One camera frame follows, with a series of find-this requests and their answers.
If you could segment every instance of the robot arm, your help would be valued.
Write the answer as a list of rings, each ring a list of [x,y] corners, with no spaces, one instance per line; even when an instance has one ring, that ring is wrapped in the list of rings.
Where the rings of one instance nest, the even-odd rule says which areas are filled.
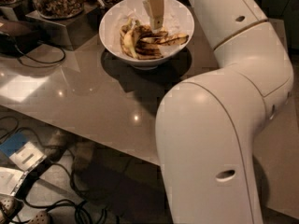
[[[149,15],[151,30],[158,32],[164,22],[164,0],[146,0],[143,6]]]
[[[220,69],[177,84],[158,109],[156,143],[172,217],[262,224],[252,144],[290,97],[292,64],[253,0],[189,1]]]

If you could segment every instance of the banana slice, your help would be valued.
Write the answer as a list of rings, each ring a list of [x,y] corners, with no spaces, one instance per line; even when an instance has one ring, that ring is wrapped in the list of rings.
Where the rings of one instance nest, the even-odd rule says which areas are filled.
[[[155,43],[161,46],[182,45],[186,43],[188,39],[189,36],[187,34],[180,33],[157,39]]]
[[[131,51],[124,46],[123,39],[120,39],[121,42],[121,50],[127,56],[134,58]],[[159,49],[141,49],[136,47],[135,52],[137,54],[138,60],[154,60],[163,58]]]
[[[135,51],[137,41],[144,37],[151,35],[152,31],[149,25],[136,25],[129,30],[123,37],[123,45],[130,50],[132,56],[138,59],[138,54]]]
[[[133,24],[132,18],[121,27],[120,34],[122,52],[139,60],[163,58],[159,46],[182,45],[189,39],[184,33],[168,35],[165,29],[154,34],[149,25],[143,25],[139,20]]]

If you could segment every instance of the wire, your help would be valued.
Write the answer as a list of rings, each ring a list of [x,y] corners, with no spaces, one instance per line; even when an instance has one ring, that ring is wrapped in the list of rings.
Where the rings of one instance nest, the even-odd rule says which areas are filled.
[[[3,119],[13,119],[16,122],[15,126],[10,131],[7,131],[5,134],[3,134],[2,136],[0,136],[0,140],[4,139],[3,142],[5,142],[12,134],[14,134],[16,132],[16,130],[19,127],[19,121],[18,121],[17,118],[15,118],[13,116],[4,116],[4,117],[0,118],[0,121],[3,120]]]
[[[102,209],[102,215],[95,224],[104,224],[107,220],[107,210]]]
[[[8,220],[9,223],[18,223],[18,224],[24,224],[24,223],[27,223],[29,222],[28,221],[14,221],[12,220],[7,214],[6,214],[6,211],[4,210],[3,206],[0,204],[0,214],[2,214],[2,217],[4,218],[4,220]]]
[[[284,14],[284,12],[286,11],[286,8],[287,8],[287,6],[288,6],[288,4],[289,4],[290,2],[291,2],[291,0],[288,0],[288,1],[287,1],[286,5],[285,5],[284,8],[282,9],[282,12],[281,12],[281,14],[280,14],[280,17],[283,16],[283,14]]]
[[[15,46],[14,46],[15,49],[19,52],[19,54],[23,55],[24,57],[27,57],[28,59],[30,59],[30,60],[32,60],[32,61],[34,61],[34,62],[36,62],[36,63],[50,64],[50,65],[43,65],[43,66],[34,66],[34,65],[30,65],[30,64],[25,64],[20,58],[18,58],[19,62],[20,62],[22,65],[24,65],[24,66],[28,66],[28,67],[32,67],[32,68],[48,68],[48,67],[55,67],[55,66],[59,65],[60,62],[63,61],[63,60],[65,59],[65,56],[66,56],[66,55],[65,55],[65,51],[64,51],[62,48],[60,48],[60,47],[58,47],[58,46],[55,46],[55,45],[53,45],[53,44],[50,44],[50,43],[42,42],[42,41],[40,41],[39,43],[41,43],[41,44],[46,44],[46,45],[49,45],[49,46],[53,46],[53,47],[59,49],[59,50],[63,53],[62,58],[60,58],[60,59],[58,59],[58,60],[56,60],[56,61],[53,61],[53,62],[43,62],[43,61],[39,61],[39,60],[37,60],[37,59],[35,59],[35,58],[33,58],[33,57],[31,57],[31,56],[28,56],[28,55],[26,55],[25,53],[23,53],[23,52],[20,50],[18,44],[15,43]]]
[[[31,128],[29,128],[29,127],[20,127],[20,128],[18,128],[18,129],[16,130],[15,133],[21,133],[21,132],[24,132],[24,131],[29,131],[29,132],[33,133],[34,136],[35,136],[36,139],[37,139],[37,143],[38,143],[39,145],[41,145],[42,147],[44,147],[43,143],[42,143],[41,140],[40,140],[39,135],[38,135],[33,129],[31,129]]]
[[[51,205],[33,205],[33,204],[28,203],[28,201],[26,199],[24,199],[23,201],[29,207],[32,207],[35,209],[45,209],[46,212],[50,212],[51,210],[59,208],[59,207],[73,207],[75,209],[76,223],[78,223],[78,224],[85,224],[85,223],[93,224],[91,215],[84,208],[84,205],[87,203],[87,201],[85,201],[85,200],[79,204],[75,204],[73,201],[71,201],[69,199],[61,199]]]

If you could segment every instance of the white bowl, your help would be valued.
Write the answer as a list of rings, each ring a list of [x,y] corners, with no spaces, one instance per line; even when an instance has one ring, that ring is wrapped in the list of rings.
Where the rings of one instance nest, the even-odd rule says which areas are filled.
[[[139,19],[142,24],[150,24],[150,19],[143,8],[144,0],[123,0],[112,7],[103,17],[99,27],[100,39],[113,55],[138,69],[152,69],[165,63],[189,43],[194,31],[192,13],[177,0],[164,0],[164,27],[168,33],[185,33],[189,40],[179,46],[162,47],[163,58],[155,60],[138,60],[123,54],[120,44],[120,28],[128,18]]]

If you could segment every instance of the gray table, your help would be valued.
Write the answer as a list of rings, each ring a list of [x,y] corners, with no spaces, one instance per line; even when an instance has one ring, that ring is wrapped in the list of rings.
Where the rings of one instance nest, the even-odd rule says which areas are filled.
[[[42,45],[29,55],[53,61],[61,53]],[[75,51],[67,51],[55,68],[36,69],[0,57],[0,104],[159,164],[155,145],[159,103],[176,83],[217,67],[198,21],[187,48],[150,71],[136,70],[113,57],[95,35]]]

